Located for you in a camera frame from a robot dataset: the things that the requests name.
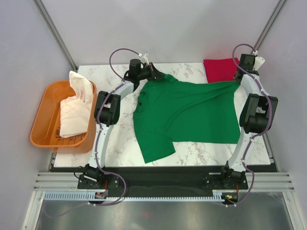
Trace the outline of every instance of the t-shirt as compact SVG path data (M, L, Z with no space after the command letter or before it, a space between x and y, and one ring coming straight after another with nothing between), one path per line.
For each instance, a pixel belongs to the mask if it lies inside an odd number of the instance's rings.
M148 81L133 114L134 131L145 163L175 152L173 141L237 143L235 81L194 84L166 74Z

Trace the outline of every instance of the white wall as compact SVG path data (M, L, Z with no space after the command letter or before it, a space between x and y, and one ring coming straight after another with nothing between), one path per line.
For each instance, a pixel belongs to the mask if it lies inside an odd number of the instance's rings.
M0 229L18 230L48 156L30 130L45 88L70 67L31 0L2 0L0 31Z
M256 43L278 0L43 2L76 64L92 65L108 63L123 47L149 51L156 63L230 58L237 44ZM131 57L121 52L113 61Z
M279 103L269 137L282 170L290 173L307 216L307 1L285 5L259 54L260 79Z

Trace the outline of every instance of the red cloth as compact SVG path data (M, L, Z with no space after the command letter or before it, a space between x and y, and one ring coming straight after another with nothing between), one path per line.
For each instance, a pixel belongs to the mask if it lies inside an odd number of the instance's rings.
M205 67L208 83L219 81L234 81L236 73L236 65L232 58L223 60L204 60L203 65Z

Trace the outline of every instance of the orange basket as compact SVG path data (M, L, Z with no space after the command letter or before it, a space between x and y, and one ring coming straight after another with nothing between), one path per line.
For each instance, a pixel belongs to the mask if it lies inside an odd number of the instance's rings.
M46 88L30 134L33 145L57 153L86 153L93 148L96 135L94 110L97 92L95 84L91 83L94 87L94 98L87 132L70 138L60 137L60 102L76 95L70 87L69 80L60 80Z

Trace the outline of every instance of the white towel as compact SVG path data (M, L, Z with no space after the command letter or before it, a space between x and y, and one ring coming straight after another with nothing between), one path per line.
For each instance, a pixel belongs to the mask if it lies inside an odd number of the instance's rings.
M62 100L60 104L59 135L62 138L86 133L94 97L93 85L79 73L70 71L69 81L76 95Z

